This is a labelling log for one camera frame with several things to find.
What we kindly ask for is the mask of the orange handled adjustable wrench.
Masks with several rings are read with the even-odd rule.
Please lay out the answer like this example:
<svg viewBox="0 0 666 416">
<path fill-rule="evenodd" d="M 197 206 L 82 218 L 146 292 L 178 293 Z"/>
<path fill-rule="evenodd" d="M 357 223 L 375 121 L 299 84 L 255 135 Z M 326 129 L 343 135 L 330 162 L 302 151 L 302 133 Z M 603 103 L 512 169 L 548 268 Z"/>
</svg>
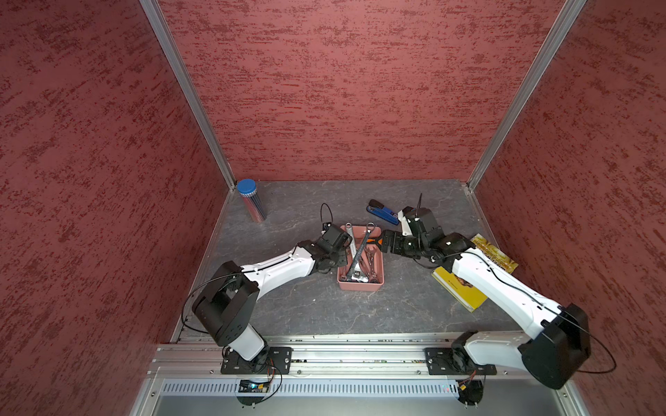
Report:
<svg viewBox="0 0 666 416">
<path fill-rule="evenodd" d="M 370 235 L 372 232 L 374 232 L 375 229 L 376 225 L 374 223 L 367 223 L 361 243 L 356 245 L 358 265 L 360 266 L 362 274 L 364 275 L 364 279 L 362 282 L 355 283 L 376 284 L 378 282 L 377 272 L 375 271 L 374 253 L 371 251 L 371 249 L 368 248 Z"/>
</svg>

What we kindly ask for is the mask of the pink plastic storage box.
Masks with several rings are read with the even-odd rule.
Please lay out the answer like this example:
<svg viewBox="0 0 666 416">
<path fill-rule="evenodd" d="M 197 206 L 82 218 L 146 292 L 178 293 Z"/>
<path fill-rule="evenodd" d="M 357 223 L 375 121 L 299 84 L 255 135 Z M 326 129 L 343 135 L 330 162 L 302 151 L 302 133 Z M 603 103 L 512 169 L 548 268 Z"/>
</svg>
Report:
<svg viewBox="0 0 666 416">
<path fill-rule="evenodd" d="M 346 249 L 346 265 L 338 268 L 338 284 L 343 291 L 379 291 L 385 282 L 383 253 L 379 248 L 382 230 L 373 223 L 341 229 L 352 237 Z"/>
</svg>

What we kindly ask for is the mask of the long silver combination wrench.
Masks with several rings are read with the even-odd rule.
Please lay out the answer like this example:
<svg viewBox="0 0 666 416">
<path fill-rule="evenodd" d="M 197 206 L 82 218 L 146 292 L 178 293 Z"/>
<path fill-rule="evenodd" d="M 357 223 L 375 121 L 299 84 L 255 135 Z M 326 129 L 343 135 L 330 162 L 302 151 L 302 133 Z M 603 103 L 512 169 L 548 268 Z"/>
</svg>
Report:
<svg viewBox="0 0 666 416">
<path fill-rule="evenodd" d="M 346 279 L 348 281 L 353 281 L 353 282 L 362 282 L 362 280 L 364 279 L 364 275 L 362 274 L 360 266 L 358 265 L 357 246 L 355 241 L 353 225 L 351 223 L 347 223 L 345 225 L 345 230 L 351 237 L 351 243 L 350 243 L 351 262 L 350 262 L 350 268 L 346 273 Z"/>
</svg>

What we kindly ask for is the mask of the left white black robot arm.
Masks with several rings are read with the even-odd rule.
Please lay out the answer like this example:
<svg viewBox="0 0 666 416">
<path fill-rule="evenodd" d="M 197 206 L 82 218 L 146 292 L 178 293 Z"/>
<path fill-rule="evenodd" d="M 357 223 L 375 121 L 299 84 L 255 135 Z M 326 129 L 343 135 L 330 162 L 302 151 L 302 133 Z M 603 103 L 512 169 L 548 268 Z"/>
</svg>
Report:
<svg viewBox="0 0 666 416">
<path fill-rule="evenodd" d="M 264 363 L 267 343 L 250 324 L 257 301 L 291 281 L 346 265 L 352 242 L 350 234 L 329 224 L 317 240 L 302 241 L 275 258 L 254 265 L 223 263 L 195 290 L 191 310 L 218 346 L 246 362 Z"/>
</svg>

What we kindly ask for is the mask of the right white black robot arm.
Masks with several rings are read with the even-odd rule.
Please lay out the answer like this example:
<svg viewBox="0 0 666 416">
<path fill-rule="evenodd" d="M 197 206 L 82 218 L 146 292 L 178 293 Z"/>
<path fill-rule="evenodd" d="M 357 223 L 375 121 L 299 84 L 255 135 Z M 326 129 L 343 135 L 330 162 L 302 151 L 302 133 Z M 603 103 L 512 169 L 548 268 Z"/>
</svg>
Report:
<svg viewBox="0 0 666 416">
<path fill-rule="evenodd" d="M 529 372 L 542 385 L 562 388 L 591 355 L 586 312 L 577 305 L 564 308 L 501 269 L 459 233 L 432 243 L 416 236 L 385 231 L 376 245 L 384 253 L 426 258 L 471 284 L 506 312 L 520 331 L 468 331 L 452 344 L 459 371 L 496 365 Z"/>
</svg>

